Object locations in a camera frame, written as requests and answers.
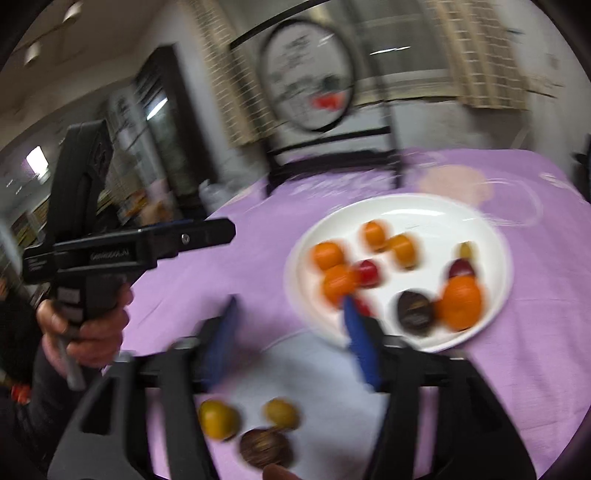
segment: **fluorescent light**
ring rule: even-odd
[[[156,105],[154,109],[148,114],[146,120],[150,120],[154,115],[156,115],[160,111],[160,109],[166,104],[166,102],[168,102],[167,98],[165,98],[158,105]]]
[[[82,15],[82,2],[76,2],[68,8],[63,23],[74,23]]]
[[[25,51],[25,67],[31,66],[41,55],[41,43],[36,41]]]
[[[47,167],[49,165],[45,159],[45,155],[43,155],[43,152],[41,151],[41,147],[36,147],[27,155],[27,163],[40,177],[47,173]]]
[[[370,55],[377,55],[378,53],[387,53],[389,51],[408,50],[410,47],[386,48],[386,50],[378,50],[370,53]]]

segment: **hand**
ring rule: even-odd
[[[262,480],[301,480],[279,465],[268,465],[262,471]]]
[[[123,329],[129,323],[125,307],[133,299],[130,286],[124,284],[118,294],[117,306],[104,317],[84,322],[76,339],[68,344],[68,354],[84,367],[103,368],[109,365],[123,343]],[[37,321],[43,331],[45,355],[53,368],[65,377],[66,369],[61,361],[57,337],[67,333],[71,335],[73,328],[54,308],[51,300],[44,300],[39,305]]]

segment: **window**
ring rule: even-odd
[[[388,96],[456,96],[443,43],[438,37],[423,0],[350,0],[369,36],[373,59],[384,76]],[[238,35],[261,22],[301,3],[299,0],[220,0]],[[345,6],[331,0],[302,16],[328,22],[348,41],[358,66],[358,103],[376,99],[374,80],[366,53]],[[245,44],[254,65],[266,30]]]

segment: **orange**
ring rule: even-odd
[[[413,268],[418,263],[418,251],[416,241],[408,234],[393,236],[389,240],[389,246],[394,257],[402,268]]]
[[[386,224],[379,220],[372,220],[363,225],[362,237],[371,251],[379,252],[387,247],[386,230]]]
[[[335,242],[322,242],[312,249],[312,260],[322,271],[345,263],[345,253]]]
[[[441,321],[453,330],[465,330],[476,324],[482,315],[482,292],[471,276],[453,277],[440,300]]]
[[[326,300],[339,309],[343,297],[353,294],[357,285],[354,270],[345,265],[337,265],[326,271],[322,282],[322,293]]]

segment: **finger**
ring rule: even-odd
[[[300,480],[289,470],[279,465],[267,465],[262,471],[262,480]]]
[[[43,300],[37,309],[37,322],[45,333],[65,335],[68,331],[68,321],[57,313],[51,300]]]
[[[121,348],[123,334],[104,340],[84,340],[82,342],[70,342],[67,346],[67,353],[76,359],[81,365],[104,362],[104,365],[113,360],[115,354]]]
[[[129,323],[129,315],[124,309],[115,309],[103,318],[89,320],[80,327],[80,339],[101,340],[120,334]]]
[[[123,308],[127,305],[131,305],[134,301],[134,292],[131,290],[131,286],[128,283],[121,285],[117,294],[117,307]]]
[[[121,349],[121,347],[117,347],[116,345],[113,345],[113,348],[111,348],[107,351],[104,351],[101,355],[89,356],[87,358],[83,358],[81,360],[78,360],[78,363],[80,365],[83,365],[84,367],[103,368],[113,362],[113,360],[115,359],[115,357],[119,353],[120,349]]]

